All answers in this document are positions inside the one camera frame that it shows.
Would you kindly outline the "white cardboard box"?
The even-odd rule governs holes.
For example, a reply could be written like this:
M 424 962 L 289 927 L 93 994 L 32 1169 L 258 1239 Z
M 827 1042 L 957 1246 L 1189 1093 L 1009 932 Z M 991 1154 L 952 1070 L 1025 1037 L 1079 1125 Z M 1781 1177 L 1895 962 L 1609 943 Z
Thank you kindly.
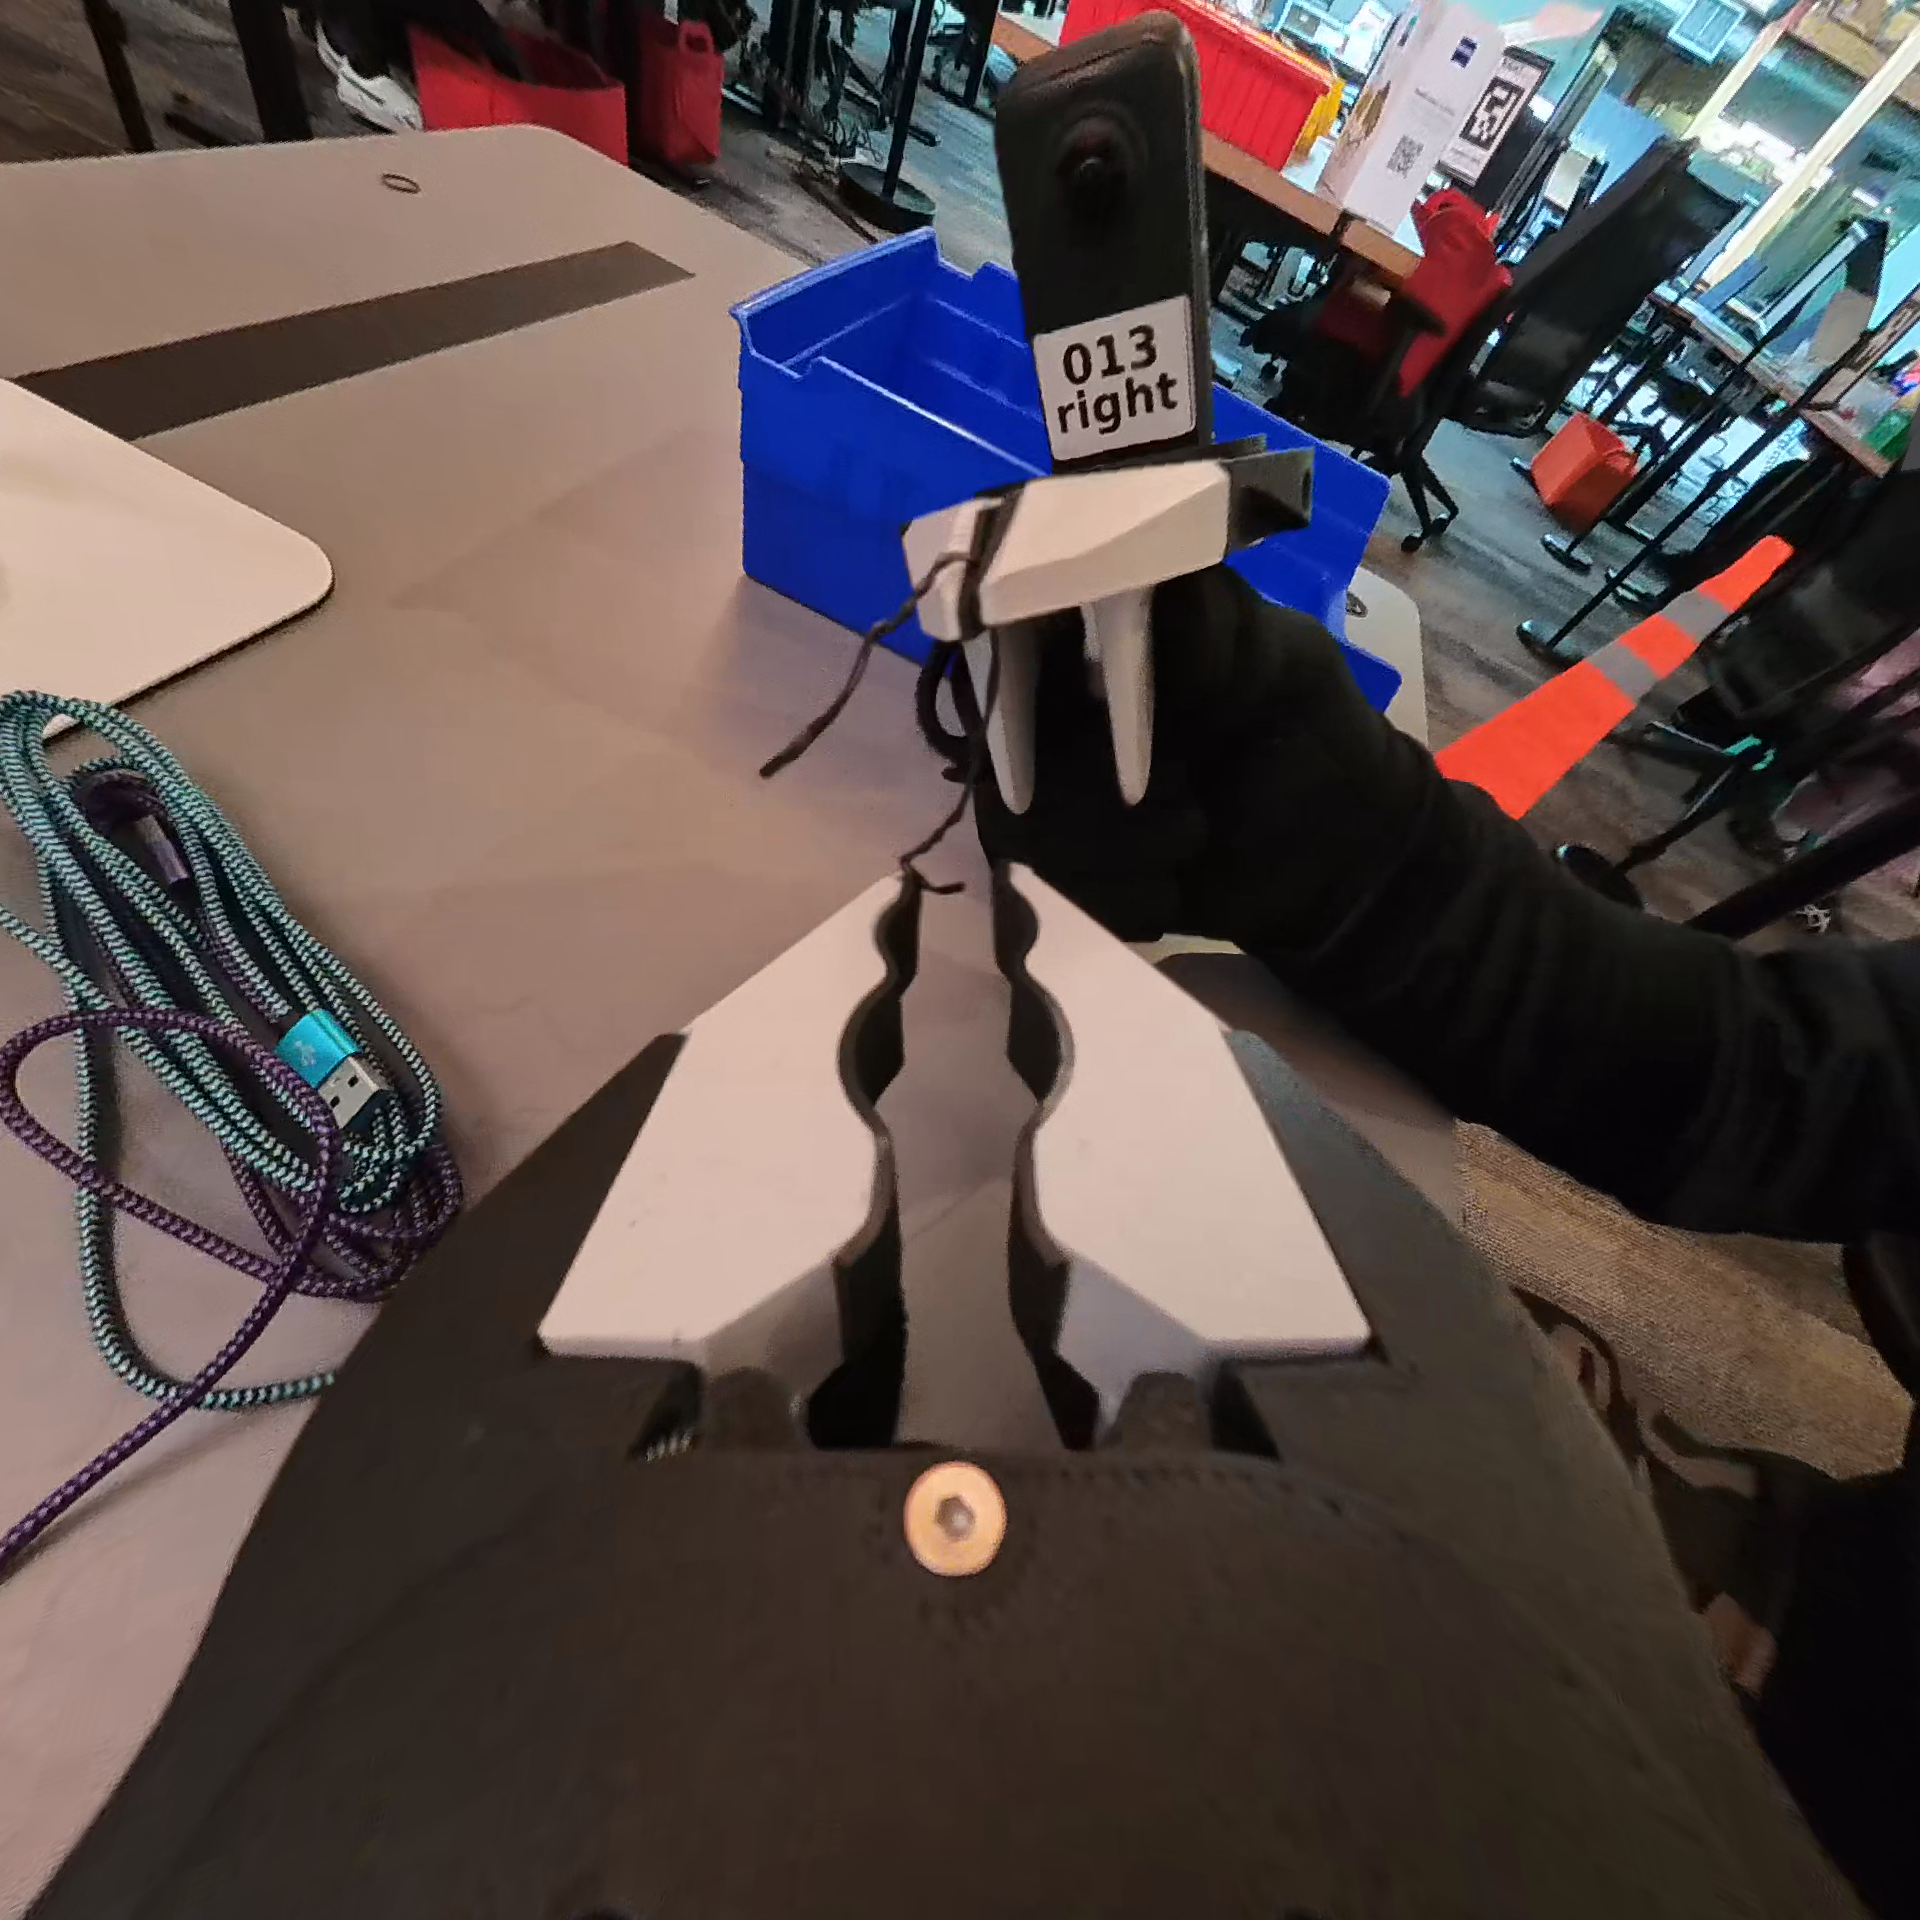
M 1390 232 L 1429 177 L 1476 183 L 1553 69 L 1471 4 L 1410 4 L 1346 112 L 1318 189 Z

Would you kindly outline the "red office chair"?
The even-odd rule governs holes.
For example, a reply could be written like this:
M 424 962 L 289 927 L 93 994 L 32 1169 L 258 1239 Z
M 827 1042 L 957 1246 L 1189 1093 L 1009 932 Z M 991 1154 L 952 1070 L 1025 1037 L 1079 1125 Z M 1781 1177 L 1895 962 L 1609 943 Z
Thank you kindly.
M 1394 287 L 1363 267 L 1342 267 L 1310 305 L 1289 360 L 1284 414 L 1390 477 L 1403 477 L 1414 509 L 1427 509 L 1412 479 L 1450 381 L 1467 371 L 1513 287 L 1494 243 L 1494 218 L 1471 197 L 1444 187 L 1414 210 L 1418 261 Z

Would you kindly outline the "orange traffic cone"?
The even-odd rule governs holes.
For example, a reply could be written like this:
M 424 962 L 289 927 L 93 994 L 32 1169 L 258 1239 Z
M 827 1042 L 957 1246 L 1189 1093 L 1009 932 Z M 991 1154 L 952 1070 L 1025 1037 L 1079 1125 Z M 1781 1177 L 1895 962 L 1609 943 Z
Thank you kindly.
M 1438 773 L 1476 786 L 1513 820 L 1527 815 L 1764 590 L 1796 548 L 1757 539 L 1702 587 L 1677 593 L 1618 639 L 1438 749 Z

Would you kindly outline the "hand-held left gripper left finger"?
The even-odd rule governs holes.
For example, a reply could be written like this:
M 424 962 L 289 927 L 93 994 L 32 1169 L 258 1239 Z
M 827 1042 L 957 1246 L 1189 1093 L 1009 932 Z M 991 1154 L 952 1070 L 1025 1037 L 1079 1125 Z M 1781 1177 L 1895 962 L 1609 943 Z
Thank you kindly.
M 679 1035 L 538 1334 L 552 1356 L 760 1374 L 822 1447 L 888 1447 L 906 1304 L 882 1095 L 922 886 L 884 879 Z

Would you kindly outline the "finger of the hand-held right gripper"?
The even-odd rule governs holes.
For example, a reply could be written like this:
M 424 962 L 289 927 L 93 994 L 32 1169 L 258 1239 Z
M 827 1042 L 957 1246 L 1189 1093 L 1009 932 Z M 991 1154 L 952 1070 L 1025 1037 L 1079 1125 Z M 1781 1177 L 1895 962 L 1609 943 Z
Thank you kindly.
M 963 639 L 969 568 L 984 532 L 984 500 L 930 511 L 906 526 L 902 554 L 916 591 L 916 619 L 928 642 Z
M 1030 479 L 979 494 L 979 624 L 1150 591 L 1227 557 L 1235 461 Z

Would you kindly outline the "wooden workbench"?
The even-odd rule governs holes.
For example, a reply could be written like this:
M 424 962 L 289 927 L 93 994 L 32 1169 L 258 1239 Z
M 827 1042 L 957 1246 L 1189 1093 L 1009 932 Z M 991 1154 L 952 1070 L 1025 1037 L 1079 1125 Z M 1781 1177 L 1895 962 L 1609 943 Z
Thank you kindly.
M 1215 302 L 1224 299 L 1250 243 L 1356 261 L 1386 290 L 1403 285 L 1424 261 L 1412 222 L 1394 231 L 1379 229 L 1321 192 L 1320 155 L 1276 170 L 1215 130 L 1205 130 L 1202 162 Z

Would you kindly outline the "black office chair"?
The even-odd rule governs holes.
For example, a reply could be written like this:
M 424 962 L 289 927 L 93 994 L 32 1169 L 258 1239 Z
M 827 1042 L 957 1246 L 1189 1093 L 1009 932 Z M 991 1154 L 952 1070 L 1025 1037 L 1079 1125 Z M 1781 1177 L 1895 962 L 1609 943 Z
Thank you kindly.
M 1606 192 L 1522 258 L 1488 343 L 1444 417 L 1484 434 L 1541 431 L 1644 300 L 1738 217 L 1695 174 L 1695 144 L 1655 140 Z

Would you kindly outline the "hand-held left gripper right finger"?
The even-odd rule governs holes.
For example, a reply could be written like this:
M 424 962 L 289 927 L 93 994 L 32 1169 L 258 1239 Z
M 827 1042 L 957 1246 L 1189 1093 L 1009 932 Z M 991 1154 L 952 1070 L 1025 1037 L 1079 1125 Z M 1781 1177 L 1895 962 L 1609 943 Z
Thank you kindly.
M 1006 1054 L 1035 1100 L 1008 1251 L 1015 1329 L 1068 1447 L 1146 1377 L 1213 1408 L 1227 1369 L 1374 1338 L 1227 1027 L 1018 863 L 995 871 Z

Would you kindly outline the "white folding stand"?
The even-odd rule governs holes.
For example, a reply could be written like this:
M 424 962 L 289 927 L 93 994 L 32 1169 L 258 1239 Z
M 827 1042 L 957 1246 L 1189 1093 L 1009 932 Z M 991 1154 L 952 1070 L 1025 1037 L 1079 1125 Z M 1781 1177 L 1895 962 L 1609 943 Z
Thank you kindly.
M 311 537 L 4 379 L 4 695 L 120 706 L 333 584 Z

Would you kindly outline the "orange bin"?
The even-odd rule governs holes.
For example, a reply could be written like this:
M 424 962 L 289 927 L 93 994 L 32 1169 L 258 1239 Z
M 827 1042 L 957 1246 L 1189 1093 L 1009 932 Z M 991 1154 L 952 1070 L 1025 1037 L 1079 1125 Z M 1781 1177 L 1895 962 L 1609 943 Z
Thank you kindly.
M 1583 410 L 1524 462 L 1543 509 L 1572 532 L 1591 531 L 1618 504 L 1638 469 L 1638 448 L 1612 424 Z

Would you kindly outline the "person's right forearm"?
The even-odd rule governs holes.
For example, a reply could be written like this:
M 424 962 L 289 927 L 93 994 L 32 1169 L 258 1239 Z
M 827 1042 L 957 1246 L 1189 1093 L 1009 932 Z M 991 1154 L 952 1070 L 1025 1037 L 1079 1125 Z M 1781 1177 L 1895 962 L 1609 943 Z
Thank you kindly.
M 1601 898 L 1412 745 L 1287 802 L 1234 942 L 1458 1119 L 1642 1220 L 1916 1238 L 1918 948 Z

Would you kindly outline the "black floor lamp stand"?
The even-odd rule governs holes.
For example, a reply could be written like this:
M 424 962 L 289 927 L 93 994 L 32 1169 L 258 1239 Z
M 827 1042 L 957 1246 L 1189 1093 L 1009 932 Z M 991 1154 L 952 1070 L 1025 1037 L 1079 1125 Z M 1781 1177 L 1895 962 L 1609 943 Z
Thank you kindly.
M 908 234 L 934 229 L 938 217 L 936 200 L 903 177 L 936 13 L 938 3 L 913 3 L 902 13 L 906 17 L 906 41 L 895 63 L 891 144 L 886 155 L 882 160 L 844 159 L 833 172 L 840 205 L 882 234 Z

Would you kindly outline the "blue plastic bin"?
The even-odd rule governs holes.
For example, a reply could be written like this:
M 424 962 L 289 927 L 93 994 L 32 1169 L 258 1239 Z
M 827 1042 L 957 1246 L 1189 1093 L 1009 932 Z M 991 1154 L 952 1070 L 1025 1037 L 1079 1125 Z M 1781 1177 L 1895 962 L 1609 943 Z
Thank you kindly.
M 1051 471 L 1018 276 L 948 267 L 930 231 L 891 236 L 765 290 L 740 330 L 744 568 L 855 635 L 910 591 L 906 526 Z M 1384 480 L 1294 427 L 1266 450 L 1313 454 L 1303 531 L 1224 565 L 1263 598 L 1338 637 L 1364 701 L 1403 684 L 1346 639 L 1349 584 Z M 884 646 L 923 661 L 910 616 Z

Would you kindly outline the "black twist tie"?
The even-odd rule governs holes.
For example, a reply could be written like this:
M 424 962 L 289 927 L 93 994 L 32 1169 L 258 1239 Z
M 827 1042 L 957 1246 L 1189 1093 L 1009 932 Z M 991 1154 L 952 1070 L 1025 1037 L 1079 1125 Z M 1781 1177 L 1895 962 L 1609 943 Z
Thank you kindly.
M 906 598 L 899 601 L 895 613 L 888 613 L 884 619 L 869 624 L 860 632 L 852 652 L 849 668 L 840 679 L 836 693 L 768 762 L 761 763 L 760 780 L 773 781 L 782 776 L 787 768 L 791 768 L 812 751 L 812 747 L 839 722 L 840 714 L 852 705 L 869 671 L 873 659 L 877 657 L 877 650 L 882 650 L 884 643 L 895 637 L 913 615 L 916 591 L 910 590 Z M 945 756 L 945 776 L 948 780 L 948 784 L 953 784 L 953 799 L 943 820 L 934 829 L 928 829 L 922 840 L 897 854 L 897 869 L 902 884 L 917 895 L 953 898 L 956 895 L 963 895 L 969 888 L 964 879 L 930 879 L 923 871 L 923 859 L 930 851 L 938 851 L 946 842 L 948 834 L 957 829 L 963 820 L 979 806 L 979 794 L 987 775 L 991 773 L 990 722 L 998 709 L 998 693 L 1004 679 L 1004 657 L 998 639 L 987 642 L 987 659 L 987 689 L 982 693 L 953 693 L 952 703 L 953 716 L 957 721 L 956 735 L 948 735 L 940 727 L 938 701 L 940 687 L 948 684 L 963 671 L 963 643 L 930 643 L 928 657 L 922 663 L 917 677 L 917 725 L 922 727 L 934 749 Z

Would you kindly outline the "red plastic crate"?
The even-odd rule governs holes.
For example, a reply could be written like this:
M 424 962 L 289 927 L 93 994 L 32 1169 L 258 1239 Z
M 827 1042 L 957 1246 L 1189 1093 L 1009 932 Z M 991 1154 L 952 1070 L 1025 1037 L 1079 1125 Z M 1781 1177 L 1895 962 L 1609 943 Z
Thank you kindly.
M 1068 3 L 1061 42 L 1147 12 L 1178 17 L 1196 48 L 1202 130 L 1284 172 L 1327 130 L 1339 82 L 1235 12 L 1210 3 Z

